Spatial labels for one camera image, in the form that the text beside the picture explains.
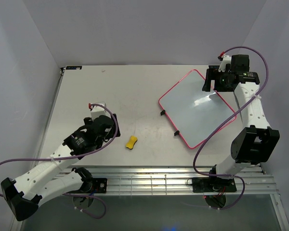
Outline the yellow black whiteboard eraser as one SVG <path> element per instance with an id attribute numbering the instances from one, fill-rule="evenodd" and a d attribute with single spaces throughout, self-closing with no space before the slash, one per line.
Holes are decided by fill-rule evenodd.
<path id="1" fill-rule="evenodd" d="M 126 143 L 125 147 L 129 150 L 132 150 L 135 146 L 135 144 L 137 143 L 138 138 L 135 136 L 130 136 L 130 139 L 128 140 L 128 142 Z"/>

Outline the pink framed whiteboard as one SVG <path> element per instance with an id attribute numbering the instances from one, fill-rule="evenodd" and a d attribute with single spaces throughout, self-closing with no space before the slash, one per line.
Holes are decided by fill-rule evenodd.
<path id="1" fill-rule="evenodd" d="M 193 69 L 158 100 L 165 115 L 189 149 L 195 149 L 235 111 L 210 87 L 202 91 L 205 78 Z"/>

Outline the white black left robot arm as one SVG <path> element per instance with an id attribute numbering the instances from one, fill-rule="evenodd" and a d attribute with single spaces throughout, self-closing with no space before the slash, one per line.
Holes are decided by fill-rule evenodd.
<path id="1" fill-rule="evenodd" d="M 0 184 L 2 194 L 16 220 L 29 218 L 44 203 L 65 193 L 104 193 L 99 184 L 105 179 L 93 178 L 84 167 L 75 167 L 58 179 L 55 176 L 81 160 L 82 154 L 95 151 L 119 136 L 116 114 L 86 117 L 84 125 L 65 138 L 47 161 L 15 179 L 4 179 Z"/>

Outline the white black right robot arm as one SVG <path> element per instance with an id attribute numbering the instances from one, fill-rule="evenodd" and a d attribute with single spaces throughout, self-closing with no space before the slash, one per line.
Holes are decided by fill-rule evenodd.
<path id="1" fill-rule="evenodd" d="M 231 143 L 230 155 L 210 170 L 205 184 L 213 191 L 234 185 L 234 175 L 251 165 L 267 162 L 279 138 L 279 131 L 268 123 L 261 98 L 260 80 L 250 71 L 248 55 L 225 55 L 218 58 L 220 66 L 206 71 L 202 91 L 233 92 L 243 129 Z"/>

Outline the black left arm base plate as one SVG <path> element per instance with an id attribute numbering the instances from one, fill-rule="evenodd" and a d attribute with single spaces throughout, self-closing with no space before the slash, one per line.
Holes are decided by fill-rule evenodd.
<path id="1" fill-rule="evenodd" d="M 95 194 L 95 193 L 106 193 L 107 192 L 107 178 L 93 178 L 89 180 L 86 193 Z"/>

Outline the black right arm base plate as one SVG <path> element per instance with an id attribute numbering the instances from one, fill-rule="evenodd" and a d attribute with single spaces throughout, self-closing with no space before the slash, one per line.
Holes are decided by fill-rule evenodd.
<path id="1" fill-rule="evenodd" d="M 192 187 L 194 193 L 235 193 L 237 191 L 234 179 L 221 179 L 218 177 L 189 178 L 187 186 Z"/>

